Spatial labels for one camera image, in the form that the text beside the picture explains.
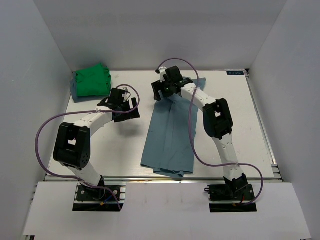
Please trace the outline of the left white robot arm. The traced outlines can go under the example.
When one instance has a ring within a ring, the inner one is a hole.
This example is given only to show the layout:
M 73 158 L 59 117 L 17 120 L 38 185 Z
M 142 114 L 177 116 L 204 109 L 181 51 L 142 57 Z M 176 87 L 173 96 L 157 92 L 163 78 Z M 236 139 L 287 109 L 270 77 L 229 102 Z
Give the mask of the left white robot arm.
M 76 122 L 63 122 L 58 129 L 53 159 L 68 168 L 89 186 L 88 193 L 99 200 L 105 196 L 102 176 L 90 163 L 91 137 L 106 124 L 138 119 L 139 98 L 131 98 L 127 84 L 112 88 L 110 95 L 97 104 L 96 110 Z

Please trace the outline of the blue-grey t-shirt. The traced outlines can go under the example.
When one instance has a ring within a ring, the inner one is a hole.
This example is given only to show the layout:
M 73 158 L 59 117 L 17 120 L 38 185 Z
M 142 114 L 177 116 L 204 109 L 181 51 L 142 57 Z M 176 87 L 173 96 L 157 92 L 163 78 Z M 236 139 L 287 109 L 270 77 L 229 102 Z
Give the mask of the blue-grey t-shirt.
M 153 173 L 181 178 L 194 172 L 194 152 L 189 139 L 190 101 L 174 94 L 157 101 L 140 165 Z

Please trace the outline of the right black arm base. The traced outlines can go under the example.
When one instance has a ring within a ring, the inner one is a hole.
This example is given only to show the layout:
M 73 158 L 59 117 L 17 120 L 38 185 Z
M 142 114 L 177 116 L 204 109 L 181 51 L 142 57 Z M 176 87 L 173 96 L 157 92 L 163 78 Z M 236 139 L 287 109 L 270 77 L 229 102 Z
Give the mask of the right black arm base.
M 233 193 L 227 184 L 210 184 L 204 188 L 208 194 L 210 213 L 253 213 L 257 212 L 253 186 L 249 184 L 239 193 Z

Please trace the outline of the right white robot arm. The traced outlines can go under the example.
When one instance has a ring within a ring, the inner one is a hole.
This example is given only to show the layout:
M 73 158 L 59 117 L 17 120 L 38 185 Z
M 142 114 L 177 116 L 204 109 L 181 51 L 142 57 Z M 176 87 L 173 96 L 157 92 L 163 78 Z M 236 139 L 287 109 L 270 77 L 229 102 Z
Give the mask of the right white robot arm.
M 202 112 L 204 130 L 215 143 L 221 164 L 209 164 L 201 159 L 198 161 L 207 167 L 222 167 L 226 195 L 233 200 L 238 199 L 248 186 L 248 180 L 239 164 L 233 145 L 234 124 L 227 100 L 206 94 L 190 78 L 184 78 L 177 66 L 158 67 L 155 72 L 159 75 L 159 80 L 153 82 L 151 86 L 156 101 L 173 95 L 189 101 L 189 127 L 192 123 L 192 108 L 197 107 Z

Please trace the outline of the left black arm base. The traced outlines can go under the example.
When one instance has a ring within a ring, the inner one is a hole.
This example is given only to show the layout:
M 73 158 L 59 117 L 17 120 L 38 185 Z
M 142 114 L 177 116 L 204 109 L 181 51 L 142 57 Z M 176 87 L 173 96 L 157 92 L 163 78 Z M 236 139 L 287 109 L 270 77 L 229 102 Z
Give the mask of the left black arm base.
M 107 185 L 112 193 L 104 189 L 89 188 L 88 186 L 78 184 L 72 211 L 73 212 L 120 212 L 117 201 L 122 208 L 125 202 L 124 185 Z

